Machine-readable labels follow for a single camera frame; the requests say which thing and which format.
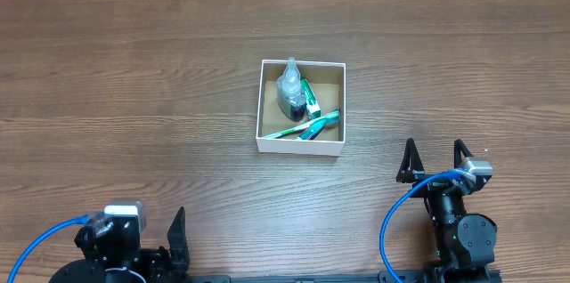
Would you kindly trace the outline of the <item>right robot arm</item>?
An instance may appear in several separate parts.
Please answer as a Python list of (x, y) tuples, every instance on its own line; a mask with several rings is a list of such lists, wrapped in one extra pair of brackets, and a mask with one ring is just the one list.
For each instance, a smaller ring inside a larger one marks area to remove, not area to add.
[(399, 277), (406, 282), (500, 282), (499, 272), (491, 272), (494, 262), (497, 225), (483, 214), (467, 212), (463, 198), (480, 191), (491, 179), (493, 167), (485, 158), (476, 158), (460, 139), (454, 142), (455, 179), (438, 177), (425, 185), (425, 172), (412, 138), (406, 141), (403, 161), (396, 180), (410, 183), (413, 198), (421, 198), (431, 217), (437, 259), (421, 270)]

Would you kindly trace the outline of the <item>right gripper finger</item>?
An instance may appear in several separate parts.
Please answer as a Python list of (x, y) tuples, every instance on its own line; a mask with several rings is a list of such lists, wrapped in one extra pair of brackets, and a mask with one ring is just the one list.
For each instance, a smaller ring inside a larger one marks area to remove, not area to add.
[(426, 178), (425, 169), (419, 156), (415, 141), (406, 141), (403, 161), (400, 165), (396, 180), (400, 183), (415, 183)]
[(462, 139), (457, 139), (454, 141), (453, 166), (455, 168), (460, 168), (464, 166), (464, 164), (468, 162), (472, 157), (473, 155), (468, 150), (467, 146), (462, 141)]

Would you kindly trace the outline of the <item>green white toothbrush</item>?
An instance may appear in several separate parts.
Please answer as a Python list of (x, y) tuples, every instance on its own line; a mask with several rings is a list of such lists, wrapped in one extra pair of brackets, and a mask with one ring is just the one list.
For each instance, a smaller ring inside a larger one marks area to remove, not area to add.
[(325, 126), (325, 128), (330, 127), (332, 125), (335, 125), (339, 121), (340, 112), (338, 109), (332, 110), (331, 112), (329, 112), (323, 116), (309, 120), (309, 121), (307, 121), (301, 125), (297, 125), (295, 127), (291, 127), (289, 129), (282, 130), (282, 131), (279, 131), (276, 133), (267, 134), (265, 136), (265, 139), (279, 139), (279, 138), (282, 138), (284, 136), (289, 136), (289, 135), (294, 134), (294, 133), (298, 133), (298, 135), (300, 135), (310, 124), (312, 124), (312, 122), (320, 120), (320, 119), (324, 119), (326, 121), (327, 125)]

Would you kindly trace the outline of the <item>clear hand wash bottle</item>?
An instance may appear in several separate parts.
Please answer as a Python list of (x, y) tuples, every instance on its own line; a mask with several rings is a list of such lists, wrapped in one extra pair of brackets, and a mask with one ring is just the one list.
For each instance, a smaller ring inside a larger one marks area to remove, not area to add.
[(277, 102), (283, 114), (290, 120), (299, 122), (303, 119), (306, 95), (294, 57), (289, 57), (286, 68), (277, 79)]

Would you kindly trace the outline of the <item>green Dettol soap bar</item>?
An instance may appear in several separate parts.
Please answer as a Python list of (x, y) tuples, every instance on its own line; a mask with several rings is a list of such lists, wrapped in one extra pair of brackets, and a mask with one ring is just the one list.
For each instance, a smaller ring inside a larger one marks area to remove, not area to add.
[(306, 78), (301, 79), (301, 85), (304, 89), (306, 96), (305, 111), (310, 119), (315, 119), (321, 116), (322, 110), (316, 99), (314, 91)]

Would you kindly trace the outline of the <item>green toothpaste tube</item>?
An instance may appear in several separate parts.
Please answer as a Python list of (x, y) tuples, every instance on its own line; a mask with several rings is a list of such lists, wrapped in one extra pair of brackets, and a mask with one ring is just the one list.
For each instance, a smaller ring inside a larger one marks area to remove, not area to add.
[(324, 119), (312, 122), (298, 137), (298, 140), (313, 140), (327, 125)]

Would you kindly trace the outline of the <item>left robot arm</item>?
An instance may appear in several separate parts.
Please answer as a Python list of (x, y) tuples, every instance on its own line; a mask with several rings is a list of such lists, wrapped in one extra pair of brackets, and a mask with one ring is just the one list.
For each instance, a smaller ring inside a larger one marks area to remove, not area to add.
[(168, 232), (168, 248), (142, 248), (146, 228), (143, 205), (113, 203), (91, 217), (74, 242), (84, 258), (68, 263), (52, 282), (154, 283), (183, 282), (190, 265), (186, 240), (185, 209), (180, 207)]

